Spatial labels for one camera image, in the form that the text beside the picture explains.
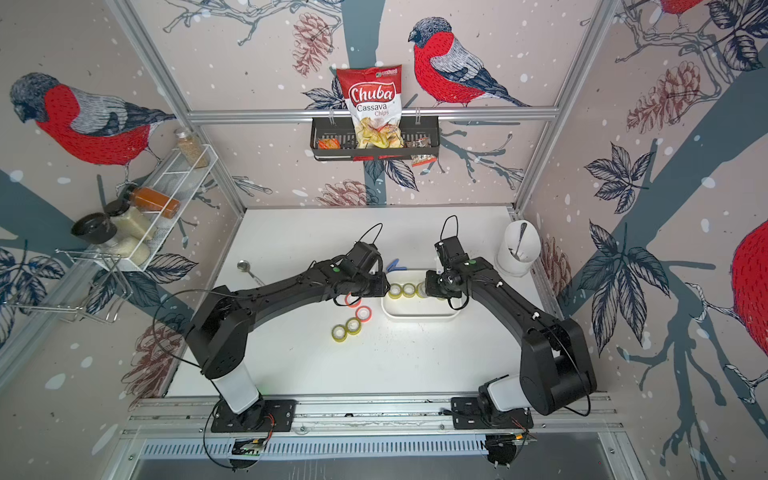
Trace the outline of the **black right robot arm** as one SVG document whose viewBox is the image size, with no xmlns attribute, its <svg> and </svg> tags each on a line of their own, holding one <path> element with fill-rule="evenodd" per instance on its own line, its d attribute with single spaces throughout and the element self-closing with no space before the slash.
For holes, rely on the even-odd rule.
<svg viewBox="0 0 768 480">
<path fill-rule="evenodd" d="M 426 273 L 426 293 L 447 301 L 474 300 L 513 335 L 520 346 L 519 383 L 528 404 L 549 415 L 597 390 L 584 331 L 560 320 L 518 293 L 483 257 L 471 258 L 456 236 L 435 250 L 442 267 Z"/>
</svg>

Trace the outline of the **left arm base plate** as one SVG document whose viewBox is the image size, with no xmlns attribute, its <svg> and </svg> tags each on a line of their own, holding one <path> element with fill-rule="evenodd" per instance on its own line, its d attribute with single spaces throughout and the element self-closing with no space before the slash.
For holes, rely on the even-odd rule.
<svg viewBox="0 0 768 480">
<path fill-rule="evenodd" d="M 213 420 L 213 433 L 289 432 L 298 402 L 295 399 L 259 399 L 248 409 L 235 414 L 220 397 Z"/>
</svg>

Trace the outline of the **metal spoon on table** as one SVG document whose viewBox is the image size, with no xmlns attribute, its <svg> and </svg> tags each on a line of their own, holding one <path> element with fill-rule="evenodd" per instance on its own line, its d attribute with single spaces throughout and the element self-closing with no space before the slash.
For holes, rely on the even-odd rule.
<svg viewBox="0 0 768 480">
<path fill-rule="evenodd" d="M 258 286 L 265 285 L 265 283 L 252 272 L 251 265 L 247 260 L 239 260 L 236 267 L 240 272 L 247 274 Z"/>
</svg>

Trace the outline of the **Chuba cassava chips bag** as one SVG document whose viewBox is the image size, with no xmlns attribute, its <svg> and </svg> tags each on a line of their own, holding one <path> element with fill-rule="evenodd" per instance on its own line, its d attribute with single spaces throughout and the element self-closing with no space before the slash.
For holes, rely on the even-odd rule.
<svg viewBox="0 0 768 480">
<path fill-rule="evenodd" d="M 341 69 L 336 77 L 351 114 L 357 148 L 404 148 L 402 66 Z"/>
</svg>

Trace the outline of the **small snack packet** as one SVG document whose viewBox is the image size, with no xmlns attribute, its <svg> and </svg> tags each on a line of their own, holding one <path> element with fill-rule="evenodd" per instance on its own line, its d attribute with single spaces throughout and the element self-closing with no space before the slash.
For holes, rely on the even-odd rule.
<svg viewBox="0 0 768 480">
<path fill-rule="evenodd" d="M 422 137 L 422 138 L 408 142 L 407 145 L 410 148 L 418 148 L 418 149 L 430 148 L 431 140 L 429 137 Z M 413 167 L 429 165 L 434 163 L 436 160 L 437 158 L 434 155 L 429 155 L 429 154 L 413 155 L 411 157 L 411 165 Z"/>
</svg>

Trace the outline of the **black lid spice jar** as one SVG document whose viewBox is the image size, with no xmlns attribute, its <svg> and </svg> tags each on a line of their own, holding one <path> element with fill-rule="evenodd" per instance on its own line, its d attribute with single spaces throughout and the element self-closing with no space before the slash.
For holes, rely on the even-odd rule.
<svg viewBox="0 0 768 480">
<path fill-rule="evenodd" d="M 95 246 L 100 252 L 130 260 L 141 266 L 150 257 L 149 247 L 130 234 L 121 232 L 106 213 L 92 213 L 77 220 L 71 234 Z"/>
</svg>

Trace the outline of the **red core tape roll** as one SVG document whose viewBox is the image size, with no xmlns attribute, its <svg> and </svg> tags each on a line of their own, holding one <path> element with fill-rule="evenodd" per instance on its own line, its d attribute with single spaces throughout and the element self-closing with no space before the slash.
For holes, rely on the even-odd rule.
<svg viewBox="0 0 768 480">
<path fill-rule="evenodd" d="M 372 310 L 370 307 L 362 305 L 355 311 L 355 318 L 361 323 L 368 322 L 372 318 Z"/>
<path fill-rule="evenodd" d="M 344 299 L 345 305 L 350 308 L 357 308 L 361 304 L 361 299 L 358 297 L 353 297 L 351 294 L 347 294 Z"/>
</svg>

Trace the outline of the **orange spice bottle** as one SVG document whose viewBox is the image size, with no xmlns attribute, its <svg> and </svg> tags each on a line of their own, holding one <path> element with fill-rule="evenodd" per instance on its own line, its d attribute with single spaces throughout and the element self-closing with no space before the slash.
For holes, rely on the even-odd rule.
<svg viewBox="0 0 768 480">
<path fill-rule="evenodd" d="M 147 187 L 127 187 L 123 196 L 139 211 L 159 214 L 172 219 L 179 212 L 181 202 L 159 191 Z"/>
</svg>

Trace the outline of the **blue plastic clip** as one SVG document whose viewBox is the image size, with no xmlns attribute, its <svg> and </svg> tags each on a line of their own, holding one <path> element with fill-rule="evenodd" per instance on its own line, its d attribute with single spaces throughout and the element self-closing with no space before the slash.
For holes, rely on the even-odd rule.
<svg viewBox="0 0 768 480">
<path fill-rule="evenodd" d="M 393 271 L 406 271 L 407 267 L 400 264 L 400 260 L 398 258 L 395 258 L 392 260 L 388 266 L 386 267 L 386 272 L 393 272 Z"/>
</svg>

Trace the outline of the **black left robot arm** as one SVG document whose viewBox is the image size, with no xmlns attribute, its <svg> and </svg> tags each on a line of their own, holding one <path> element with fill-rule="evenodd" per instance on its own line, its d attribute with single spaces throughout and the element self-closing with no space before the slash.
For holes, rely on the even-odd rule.
<svg viewBox="0 0 768 480">
<path fill-rule="evenodd" d="M 185 333 L 185 342 L 202 375 L 236 415 L 248 413 L 262 398 L 244 365 L 249 334 L 266 322 L 306 305 L 380 298 L 390 284 L 382 256 L 372 243 L 317 261 L 290 278 L 250 290 L 225 286 L 209 291 Z"/>
</svg>

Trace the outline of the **white storage box tray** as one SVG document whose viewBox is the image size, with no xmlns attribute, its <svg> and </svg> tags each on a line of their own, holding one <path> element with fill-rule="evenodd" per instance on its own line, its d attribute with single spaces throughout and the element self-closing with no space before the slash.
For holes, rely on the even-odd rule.
<svg viewBox="0 0 768 480">
<path fill-rule="evenodd" d="M 405 283 L 412 283 L 416 286 L 425 281 L 426 270 L 413 269 L 406 271 L 393 271 L 387 273 L 387 279 L 390 283 L 397 283 L 401 286 Z M 388 294 L 381 300 L 381 308 L 384 314 L 392 321 L 399 322 L 447 322 L 453 320 L 459 312 L 453 310 L 444 299 L 427 297 L 419 298 L 416 295 L 413 298 L 401 298 L 393 300 Z"/>
</svg>

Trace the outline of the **clear spice jar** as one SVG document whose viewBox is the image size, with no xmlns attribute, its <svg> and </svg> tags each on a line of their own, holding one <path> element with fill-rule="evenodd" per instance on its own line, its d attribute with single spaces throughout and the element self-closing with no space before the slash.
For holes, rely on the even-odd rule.
<svg viewBox="0 0 768 480">
<path fill-rule="evenodd" d="M 206 148 L 191 130 L 179 128 L 174 132 L 177 148 L 193 169 L 205 169 L 209 165 Z"/>
</svg>

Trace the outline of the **white utensil holder cup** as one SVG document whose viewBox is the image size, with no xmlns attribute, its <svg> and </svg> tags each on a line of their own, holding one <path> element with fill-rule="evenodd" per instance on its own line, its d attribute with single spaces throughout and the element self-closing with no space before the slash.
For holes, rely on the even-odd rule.
<svg viewBox="0 0 768 480">
<path fill-rule="evenodd" d="M 496 265 L 514 277 L 523 277 L 531 270 L 541 250 L 541 239 L 533 224 L 526 220 L 514 221 L 504 231 Z"/>
</svg>

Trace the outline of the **metal spoon in holder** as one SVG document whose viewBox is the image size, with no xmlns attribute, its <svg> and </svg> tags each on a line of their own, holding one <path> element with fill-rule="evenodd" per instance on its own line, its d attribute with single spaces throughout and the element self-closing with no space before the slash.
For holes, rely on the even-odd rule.
<svg viewBox="0 0 768 480">
<path fill-rule="evenodd" d="M 515 249 L 510 251 L 510 253 L 513 255 L 513 257 L 514 257 L 516 260 L 518 260 L 518 261 L 520 261 L 520 260 L 521 260 L 521 256 L 520 256 L 520 248 L 521 248 L 521 246 L 522 246 L 522 243 L 523 243 L 523 239 L 524 239 L 524 236 L 525 236 L 525 233 L 526 233 L 527 227 L 528 227 L 528 223 L 527 223 L 526 221 L 522 221 L 522 222 L 520 223 L 520 225 L 519 225 L 519 230 L 518 230 L 518 243 L 517 243 L 517 245 L 516 245 Z"/>
</svg>

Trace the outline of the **yellow core tape roll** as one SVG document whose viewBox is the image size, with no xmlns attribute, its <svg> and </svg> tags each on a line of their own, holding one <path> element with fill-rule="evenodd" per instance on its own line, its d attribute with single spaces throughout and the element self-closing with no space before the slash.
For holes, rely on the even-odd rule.
<svg viewBox="0 0 768 480">
<path fill-rule="evenodd" d="M 362 322 L 357 318 L 350 318 L 345 324 L 345 330 L 348 335 L 358 335 L 362 329 Z"/>
<path fill-rule="evenodd" d="M 396 300 L 401 298 L 403 295 L 403 288 L 400 284 L 392 283 L 390 285 L 389 291 L 388 291 L 388 297 Z"/>
<path fill-rule="evenodd" d="M 413 298 L 416 295 L 417 288 L 412 283 L 405 283 L 402 285 L 402 293 L 406 298 Z"/>
<path fill-rule="evenodd" d="M 347 329 L 343 325 L 335 325 L 331 330 L 332 339 L 337 343 L 342 343 L 348 336 Z"/>
</svg>

